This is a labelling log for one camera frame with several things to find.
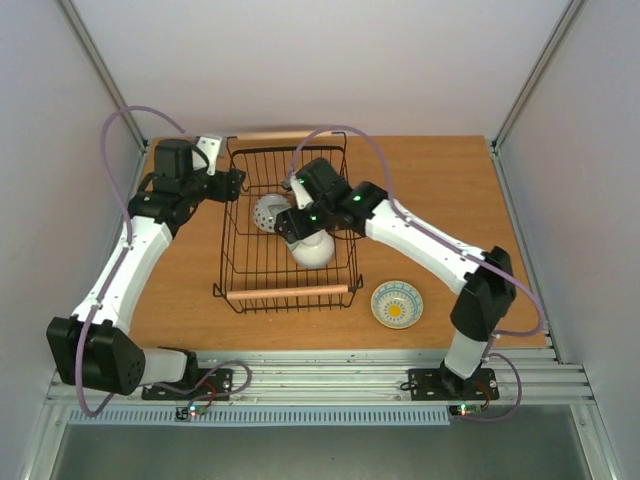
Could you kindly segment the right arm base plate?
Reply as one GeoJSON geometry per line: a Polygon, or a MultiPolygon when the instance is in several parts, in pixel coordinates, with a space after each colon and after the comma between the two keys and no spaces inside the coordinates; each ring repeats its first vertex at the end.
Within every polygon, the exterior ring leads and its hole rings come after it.
{"type": "Polygon", "coordinates": [[[412,401],[498,400],[500,398],[495,372],[478,368],[469,379],[462,380],[440,368],[414,368],[400,384],[412,401]]]}

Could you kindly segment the yellow rimmed bowl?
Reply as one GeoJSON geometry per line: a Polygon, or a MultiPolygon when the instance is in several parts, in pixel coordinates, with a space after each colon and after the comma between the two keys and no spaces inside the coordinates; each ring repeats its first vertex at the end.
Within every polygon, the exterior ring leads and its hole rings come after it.
{"type": "Polygon", "coordinates": [[[370,307],[374,318],[381,325],[393,330],[404,330],[421,319],[424,302],[413,285],[391,280],[380,284],[373,291],[370,307]]]}

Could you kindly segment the white ceramic bowl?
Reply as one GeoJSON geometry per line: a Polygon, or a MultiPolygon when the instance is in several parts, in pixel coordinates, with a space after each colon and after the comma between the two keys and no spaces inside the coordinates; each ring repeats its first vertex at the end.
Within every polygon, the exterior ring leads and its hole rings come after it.
{"type": "Polygon", "coordinates": [[[334,240],[325,230],[320,230],[303,240],[288,243],[287,247],[296,264],[306,269],[324,268],[335,252],[334,240]]]}

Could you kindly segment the white bowl brown diamonds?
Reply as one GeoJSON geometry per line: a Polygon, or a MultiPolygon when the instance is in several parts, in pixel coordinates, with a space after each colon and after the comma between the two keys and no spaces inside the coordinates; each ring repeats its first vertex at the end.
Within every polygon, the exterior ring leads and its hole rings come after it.
{"type": "Polygon", "coordinates": [[[262,231],[274,233],[277,215],[290,208],[291,204],[286,197],[279,194],[264,195],[255,202],[254,224],[262,231]]]}

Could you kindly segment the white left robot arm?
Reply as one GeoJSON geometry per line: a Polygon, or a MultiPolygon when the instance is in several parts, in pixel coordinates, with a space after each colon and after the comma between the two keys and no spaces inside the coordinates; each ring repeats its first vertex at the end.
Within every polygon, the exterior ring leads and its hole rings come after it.
{"type": "Polygon", "coordinates": [[[245,172],[199,169],[174,179],[147,174],[128,205],[129,219],[94,286],[67,317],[46,330],[58,374],[67,385],[128,395],[156,384],[179,398],[195,395],[196,355],[141,348],[130,338],[134,310],[156,263],[198,206],[238,199],[245,172]]]}

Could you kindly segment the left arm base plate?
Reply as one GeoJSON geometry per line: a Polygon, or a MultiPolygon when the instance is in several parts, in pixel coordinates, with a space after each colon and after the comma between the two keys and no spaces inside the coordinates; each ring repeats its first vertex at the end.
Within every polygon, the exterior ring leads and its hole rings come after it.
{"type": "Polygon", "coordinates": [[[215,391],[216,400],[227,400],[229,392],[234,387],[233,370],[231,368],[218,369],[195,389],[196,383],[202,379],[206,372],[206,369],[199,369],[195,375],[188,379],[169,383],[170,389],[159,384],[144,387],[141,398],[146,401],[188,401],[199,396],[210,398],[215,391]]]}

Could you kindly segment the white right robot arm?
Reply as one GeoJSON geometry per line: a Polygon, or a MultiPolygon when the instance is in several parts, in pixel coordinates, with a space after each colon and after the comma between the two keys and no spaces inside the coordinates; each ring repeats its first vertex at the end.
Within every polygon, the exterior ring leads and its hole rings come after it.
{"type": "Polygon", "coordinates": [[[296,204],[276,217],[275,231],[301,244],[335,228],[386,245],[432,273],[457,299],[451,311],[454,338],[441,362],[442,390],[463,396],[473,389],[489,339],[516,297],[508,281],[509,254],[464,244],[393,201],[381,187],[364,181],[351,187],[325,158],[316,158],[284,182],[296,204]]]}

